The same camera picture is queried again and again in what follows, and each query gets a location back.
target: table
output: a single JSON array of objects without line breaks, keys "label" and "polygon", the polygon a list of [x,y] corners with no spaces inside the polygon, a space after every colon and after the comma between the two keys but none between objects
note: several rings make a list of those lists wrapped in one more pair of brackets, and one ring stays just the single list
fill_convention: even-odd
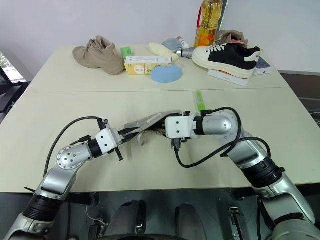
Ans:
[{"label": "table", "polygon": [[[142,47],[133,49],[138,54]],[[126,73],[110,76],[100,69],[82,67],[72,59],[65,59],[70,50],[72,47],[62,47],[52,55],[0,125],[1,192],[27,192],[25,186],[36,188],[52,142],[75,118],[107,118],[111,127],[120,130],[125,123],[161,111],[195,112],[194,90],[199,89],[208,109],[235,108],[243,127],[269,143],[273,160],[285,167],[295,184],[320,182],[320,130],[278,72],[254,77],[247,87],[241,87],[207,77],[204,69],[188,59],[180,59],[177,64],[190,69],[184,67],[183,77],[176,83],[160,84],[150,76],[132,77]],[[65,58],[58,61],[57,56],[63,55]],[[52,84],[50,81],[59,70],[68,77]],[[187,73],[193,74],[193,81]],[[58,142],[50,166],[55,164],[62,147],[98,132],[94,120],[72,126]],[[213,136],[190,140],[182,145],[180,158],[190,164],[219,146]],[[121,162],[114,153],[88,161],[78,172],[72,192],[250,186],[229,158],[216,156],[198,167],[182,168],[171,149],[171,141],[159,135],[148,133],[145,146],[133,140],[119,149],[124,157]]]}]

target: yellow box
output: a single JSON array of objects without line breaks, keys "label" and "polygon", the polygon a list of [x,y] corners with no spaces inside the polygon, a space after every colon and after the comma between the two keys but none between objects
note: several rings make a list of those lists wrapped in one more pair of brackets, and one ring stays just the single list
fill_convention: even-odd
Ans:
[{"label": "yellow box", "polygon": [[124,61],[129,75],[149,75],[157,67],[172,64],[171,56],[127,56]]}]

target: cooking oil bottle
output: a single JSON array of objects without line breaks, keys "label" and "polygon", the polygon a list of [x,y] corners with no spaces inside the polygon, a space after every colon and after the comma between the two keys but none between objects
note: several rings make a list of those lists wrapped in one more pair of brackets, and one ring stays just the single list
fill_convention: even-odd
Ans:
[{"label": "cooking oil bottle", "polygon": [[197,30],[194,47],[211,46],[214,44],[219,19],[221,17],[223,3],[222,0],[204,0],[198,15]]}]

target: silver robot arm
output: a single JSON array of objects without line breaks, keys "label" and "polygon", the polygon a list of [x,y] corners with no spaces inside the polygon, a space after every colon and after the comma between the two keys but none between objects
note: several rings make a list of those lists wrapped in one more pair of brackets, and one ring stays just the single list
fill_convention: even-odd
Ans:
[{"label": "silver robot arm", "polygon": [[56,165],[44,176],[25,211],[18,215],[4,240],[44,239],[75,183],[79,169],[86,161],[113,150],[121,157],[118,150],[120,144],[122,140],[117,130],[110,128],[107,123],[88,143],[61,149],[56,157]]},{"label": "silver robot arm", "polygon": [[[172,139],[176,154],[181,140],[215,135],[222,145],[226,145],[236,139],[238,130],[237,117],[228,110],[187,113],[165,119],[165,134]],[[241,127],[240,139],[247,137],[252,136]],[[315,215],[309,203],[284,168],[274,163],[257,140],[239,141],[227,156],[251,183],[276,225],[272,239],[301,240],[312,236],[320,240],[320,231],[314,226]]]}]

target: black chair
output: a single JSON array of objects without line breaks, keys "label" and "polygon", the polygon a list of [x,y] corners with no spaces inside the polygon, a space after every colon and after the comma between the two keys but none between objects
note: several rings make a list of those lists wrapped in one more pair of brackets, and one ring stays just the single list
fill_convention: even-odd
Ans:
[{"label": "black chair", "polygon": [[16,102],[28,86],[26,82],[12,83],[0,67],[0,113],[7,114],[13,102]]}]

